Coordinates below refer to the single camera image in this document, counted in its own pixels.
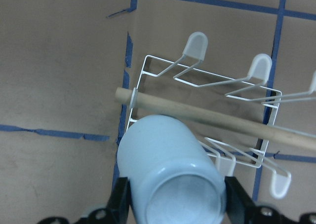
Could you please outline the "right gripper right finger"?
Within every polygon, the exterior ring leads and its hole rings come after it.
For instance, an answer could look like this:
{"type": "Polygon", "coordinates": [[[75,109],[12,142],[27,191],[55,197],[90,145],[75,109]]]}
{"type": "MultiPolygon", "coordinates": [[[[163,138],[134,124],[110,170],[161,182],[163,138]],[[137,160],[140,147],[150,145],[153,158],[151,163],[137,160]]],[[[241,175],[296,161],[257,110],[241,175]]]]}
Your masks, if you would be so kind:
{"type": "Polygon", "coordinates": [[[268,205],[257,205],[236,177],[225,177],[226,213],[232,224],[314,224],[315,213],[304,213],[294,221],[268,205]]]}

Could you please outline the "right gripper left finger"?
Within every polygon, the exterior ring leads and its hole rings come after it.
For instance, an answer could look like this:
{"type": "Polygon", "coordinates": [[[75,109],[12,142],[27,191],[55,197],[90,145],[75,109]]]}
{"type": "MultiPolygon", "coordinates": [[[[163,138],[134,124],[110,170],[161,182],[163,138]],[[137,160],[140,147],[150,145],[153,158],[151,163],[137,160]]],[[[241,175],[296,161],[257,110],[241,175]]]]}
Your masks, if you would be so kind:
{"type": "Polygon", "coordinates": [[[118,178],[105,207],[81,216],[77,224],[125,224],[131,204],[130,182],[127,177],[118,178]]]}

